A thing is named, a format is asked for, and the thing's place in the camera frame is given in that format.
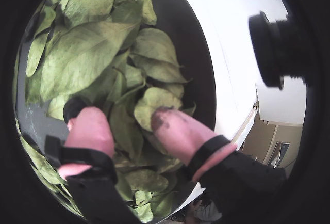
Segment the pink-tipped black gripper finger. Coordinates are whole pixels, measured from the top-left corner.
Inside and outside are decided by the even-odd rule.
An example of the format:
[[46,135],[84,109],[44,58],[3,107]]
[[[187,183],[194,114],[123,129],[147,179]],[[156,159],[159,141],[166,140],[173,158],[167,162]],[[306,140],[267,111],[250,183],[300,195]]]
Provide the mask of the pink-tipped black gripper finger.
[[159,108],[151,117],[153,133],[166,151],[205,188],[218,223],[266,223],[271,202],[286,181],[283,168],[268,167],[237,151],[235,143],[193,117]]
[[45,155],[67,181],[83,216],[89,223],[140,223],[116,190],[114,141],[104,113],[86,107],[68,125],[64,144],[46,136]]

